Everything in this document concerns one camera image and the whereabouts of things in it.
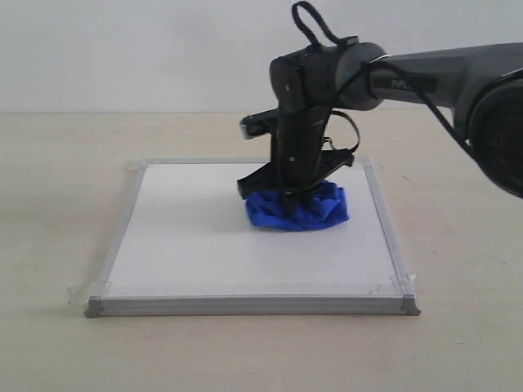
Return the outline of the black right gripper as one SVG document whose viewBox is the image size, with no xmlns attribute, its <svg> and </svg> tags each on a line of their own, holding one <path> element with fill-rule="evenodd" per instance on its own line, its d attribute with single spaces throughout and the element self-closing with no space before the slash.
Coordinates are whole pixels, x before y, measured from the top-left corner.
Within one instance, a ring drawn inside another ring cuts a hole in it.
<svg viewBox="0 0 523 392">
<path fill-rule="evenodd" d="M 294 216 L 300 198 L 306 198 L 320 183 L 343 166 L 354 162 L 352 148 L 323 149 L 324 136 L 331 115 L 330 108 L 314 107 L 296 114 L 278 108 L 278 127 L 270 136 L 270 161 L 252 174 L 237 181 L 241 198 L 255 192 L 276 191 L 282 194 L 284 212 Z"/>
</svg>

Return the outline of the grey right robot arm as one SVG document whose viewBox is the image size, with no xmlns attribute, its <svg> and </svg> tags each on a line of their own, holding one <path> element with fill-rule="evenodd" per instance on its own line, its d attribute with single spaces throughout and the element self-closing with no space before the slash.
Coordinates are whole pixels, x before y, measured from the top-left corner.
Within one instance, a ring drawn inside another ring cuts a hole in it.
<svg viewBox="0 0 523 392">
<path fill-rule="evenodd" d="M 329 118 L 369 111 L 385 100 L 425 105 L 453 115 L 443 128 L 485 176 L 522 195 L 522 45 L 518 42 L 388 55 L 349 39 L 311 45 L 273 59 L 277 105 L 240 123 L 248 139 L 270 136 L 270 160 L 239 179 L 242 198 L 276 192 L 286 212 L 310 199 L 336 170 L 354 162 L 352 149 L 326 150 Z"/>
</svg>

